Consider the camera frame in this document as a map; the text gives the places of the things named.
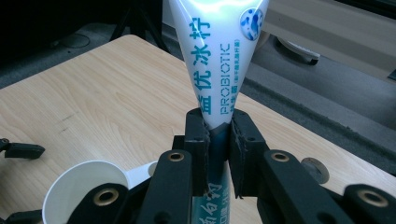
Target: black clip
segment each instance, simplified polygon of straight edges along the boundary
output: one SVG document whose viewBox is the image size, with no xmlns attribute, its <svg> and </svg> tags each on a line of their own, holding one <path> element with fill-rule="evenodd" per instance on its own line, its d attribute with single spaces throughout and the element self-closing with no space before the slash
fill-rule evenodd
<svg viewBox="0 0 396 224">
<path fill-rule="evenodd" d="M 6 151 L 6 158 L 37 159 L 46 150 L 39 145 L 9 143 L 6 138 L 0 139 L 0 152 Z"/>
</svg>

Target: blue circular logo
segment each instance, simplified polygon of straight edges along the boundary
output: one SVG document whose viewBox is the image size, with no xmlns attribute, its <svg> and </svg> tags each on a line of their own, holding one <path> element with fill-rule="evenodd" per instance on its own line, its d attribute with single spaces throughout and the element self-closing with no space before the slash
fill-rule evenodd
<svg viewBox="0 0 396 224">
<path fill-rule="evenodd" d="M 262 30 L 262 11 L 258 8 L 250 8 L 241 16 L 241 29 L 244 36 L 249 40 L 259 38 Z"/>
</svg>

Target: white cup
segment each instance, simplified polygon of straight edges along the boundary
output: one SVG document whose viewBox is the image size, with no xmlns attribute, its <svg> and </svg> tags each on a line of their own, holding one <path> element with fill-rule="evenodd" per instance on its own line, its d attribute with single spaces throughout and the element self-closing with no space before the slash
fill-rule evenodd
<svg viewBox="0 0 396 224">
<path fill-rule="evenodd" d="M 43 204 L 45 224 L 64 224 L 85 195 L 105 183 L 122 184 L 128 189 L 148 179 L 156 162 L 122 171 L 108 161 L 85 161 L 64 172 L 52 184 Z"/>
</svg>

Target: table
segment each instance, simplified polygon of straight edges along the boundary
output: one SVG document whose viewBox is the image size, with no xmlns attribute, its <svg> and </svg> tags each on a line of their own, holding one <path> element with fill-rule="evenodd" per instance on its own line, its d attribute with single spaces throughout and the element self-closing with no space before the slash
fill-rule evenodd
<svg viewBox="0 0 396 224">
<path fill-rule="evenodd" d="M 185 64 L 127 35 L 0 90 L 0 137 L 38 144 L 37 160 L 0 158 L 0 217 L 40 209 L 56 178 L 75 164 L 106 160 L 129 170 L 158 160 L 184 134 L 197 107 Z M 328 168 L 337 193 L 366 183 L 396 196 L 396 178 L 264 105 L 239 94 L 270 148 Z M 232 223 L 260 223 L 254 198 L 232 199 Z"/>
</svg>

